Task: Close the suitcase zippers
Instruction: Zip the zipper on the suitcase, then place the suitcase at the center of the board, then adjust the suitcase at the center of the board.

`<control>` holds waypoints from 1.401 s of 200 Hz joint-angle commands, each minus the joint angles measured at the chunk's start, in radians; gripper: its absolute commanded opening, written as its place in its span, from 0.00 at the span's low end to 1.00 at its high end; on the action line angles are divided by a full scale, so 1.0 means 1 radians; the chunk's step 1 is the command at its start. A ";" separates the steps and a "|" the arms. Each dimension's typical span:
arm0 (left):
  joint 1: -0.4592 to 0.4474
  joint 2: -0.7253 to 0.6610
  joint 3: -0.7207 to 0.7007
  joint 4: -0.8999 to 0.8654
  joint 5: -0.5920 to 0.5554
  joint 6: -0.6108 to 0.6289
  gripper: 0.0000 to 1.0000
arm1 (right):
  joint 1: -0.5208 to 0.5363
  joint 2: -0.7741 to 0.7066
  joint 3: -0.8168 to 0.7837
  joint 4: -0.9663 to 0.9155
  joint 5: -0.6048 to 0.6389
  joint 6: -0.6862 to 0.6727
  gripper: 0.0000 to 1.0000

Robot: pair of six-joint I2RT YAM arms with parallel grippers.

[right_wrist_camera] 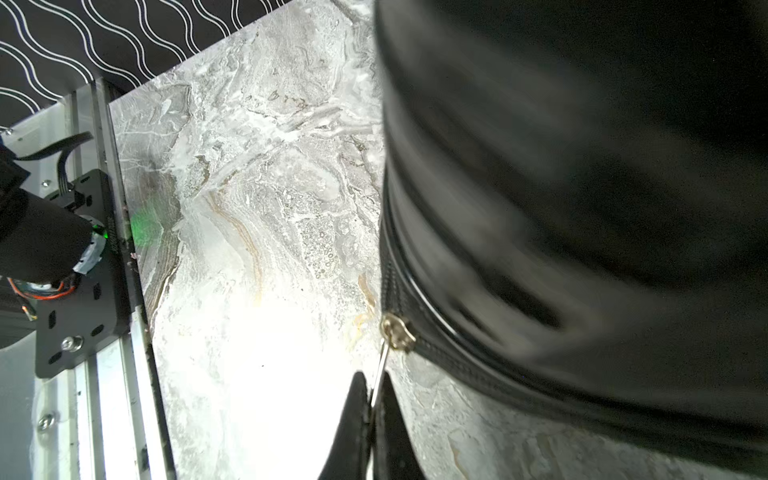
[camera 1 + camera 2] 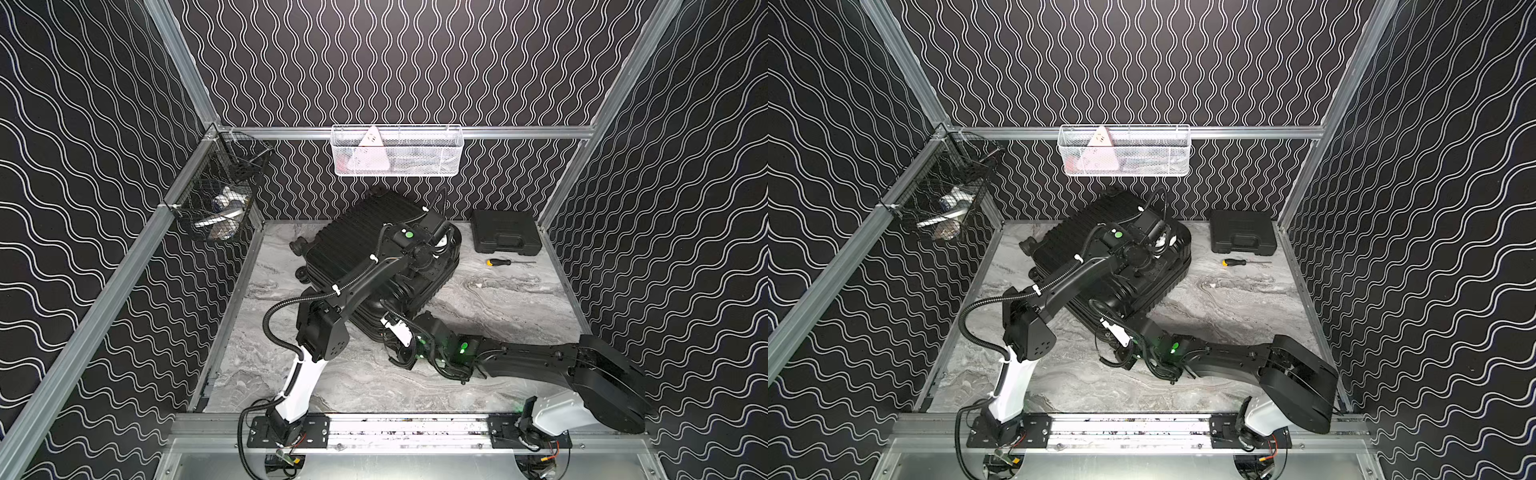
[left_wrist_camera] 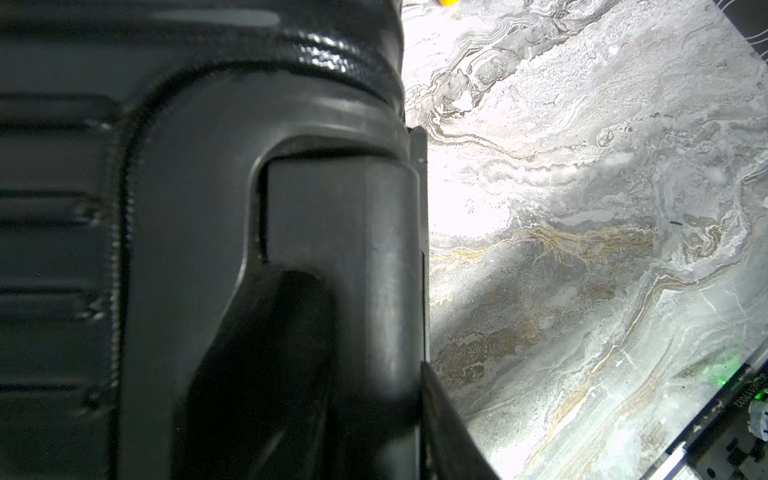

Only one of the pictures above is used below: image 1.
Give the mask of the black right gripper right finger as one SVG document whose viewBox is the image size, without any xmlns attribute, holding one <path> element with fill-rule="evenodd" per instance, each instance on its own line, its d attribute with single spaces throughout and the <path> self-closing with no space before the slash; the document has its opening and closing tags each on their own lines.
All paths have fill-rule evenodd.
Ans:
<svg viewBox="0 0 768 480">
<path fill-rule="evenodd" d="M 375 480 L 425 480 L 388 372 L 372 413 L 371 439 Z"/>
</svg>

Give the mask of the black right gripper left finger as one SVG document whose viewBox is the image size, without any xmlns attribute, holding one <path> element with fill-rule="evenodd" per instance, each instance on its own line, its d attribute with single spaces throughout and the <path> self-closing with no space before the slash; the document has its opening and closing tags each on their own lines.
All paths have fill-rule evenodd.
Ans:
<svg viewBox="0 0 768 480">
<path fill-rule="evenodd" d="M 370 400 L 365 375 L 352 376 L 335 436 L 319 480 L 366 478 L 370 454 Z"/>
</svg>

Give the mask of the silver zipper pull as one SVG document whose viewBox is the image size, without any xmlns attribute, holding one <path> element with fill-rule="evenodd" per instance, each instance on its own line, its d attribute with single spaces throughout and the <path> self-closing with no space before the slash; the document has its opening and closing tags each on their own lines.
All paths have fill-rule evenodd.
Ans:
<svg viewBox="0 0 768 480">
<path fill-rule="evenodd" d="M 416 344 L 416 337 L 410 332 L 407 322 L 391 312 L 383 314 L 380 322 L 382 343 L 379 351 L 375 380 L 370 394 L 370 407 L 374 409 L 380 400 L 387 359 L 391 351 L 411 352 Z"/>
</svg>

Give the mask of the black hard-shell suitcase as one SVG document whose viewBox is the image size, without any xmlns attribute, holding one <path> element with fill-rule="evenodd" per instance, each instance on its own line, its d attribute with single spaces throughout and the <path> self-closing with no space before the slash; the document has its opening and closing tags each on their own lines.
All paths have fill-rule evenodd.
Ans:
<svg viewBox="0 0 768 480">
<path fill-rule="evenodd" d="M 378 1 L 382 303 L 511 408 L 767 473 L 767 5 Z"/>
</svg>

